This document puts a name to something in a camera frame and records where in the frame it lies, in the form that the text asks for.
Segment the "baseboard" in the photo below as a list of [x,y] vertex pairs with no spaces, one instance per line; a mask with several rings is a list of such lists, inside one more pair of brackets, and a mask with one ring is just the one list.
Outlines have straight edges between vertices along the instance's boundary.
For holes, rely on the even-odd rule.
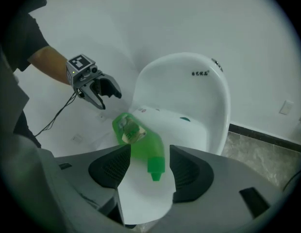
[[249,130],[234,124],[229,125],[229,131],[301,153],[301,145],[280,138],[276,138],[268,134],[264,134],[254,130]]

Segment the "chair backrest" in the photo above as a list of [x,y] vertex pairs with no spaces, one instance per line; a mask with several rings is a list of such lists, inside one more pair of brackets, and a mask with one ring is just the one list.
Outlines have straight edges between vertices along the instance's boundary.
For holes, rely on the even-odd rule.
[[201,122],[208,132],[206,151],[221,154],[230,124],[230,92],[212,59],[184,52],[149,63],[137,78],[131,109],[142,105]]

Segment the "cable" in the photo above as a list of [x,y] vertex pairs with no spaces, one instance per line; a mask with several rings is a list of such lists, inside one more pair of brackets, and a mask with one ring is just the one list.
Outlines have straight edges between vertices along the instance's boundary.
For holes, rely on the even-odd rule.
[[286,187],[288,186],[288,184],[290,184],[290,182],[298,175],[301,173],[301,170],[299,170],[296,174],[294,174],[291,179],[288,180],[288,182],[285,184],[283,191],[286,189]]
[[72,96],[69,98],[69,100],[66,102],[66,104],[58,111],[58,113],[55,115],[55,117],[53,118],[53,120],[51,120],[50,123],[48,123],[38,134],[35,135],[35,137],[37,137],[38,135],[40,135],[43,131],[47,131],[50,130],[53,126],[53,123],[55,122],[55,120],[57,119],[57,117],[60,115],[60,113],[63,111],[63,109],[65,107],[67,107],[68,105],[70,105],[71,103],[74,102],[75,98],[76,98],[77,94],[74,92],[72,94]]

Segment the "bottle label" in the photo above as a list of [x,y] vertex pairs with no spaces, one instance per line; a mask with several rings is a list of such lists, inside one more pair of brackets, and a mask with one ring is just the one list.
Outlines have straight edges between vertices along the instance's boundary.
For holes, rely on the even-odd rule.
[[139,126],[128,115],[125,115],[118,122],[118,128],[123,132],[122,140],[125,143],[132,144],[144,138],[147,132]]

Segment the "marble floor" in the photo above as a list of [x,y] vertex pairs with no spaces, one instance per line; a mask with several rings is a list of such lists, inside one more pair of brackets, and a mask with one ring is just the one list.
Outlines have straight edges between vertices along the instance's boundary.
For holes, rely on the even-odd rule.
[[[301,153],[232,132],[228,132],[222,156],[245,163],[280,189],[301,170]],[[156,222],[132,230],[147,232]]]

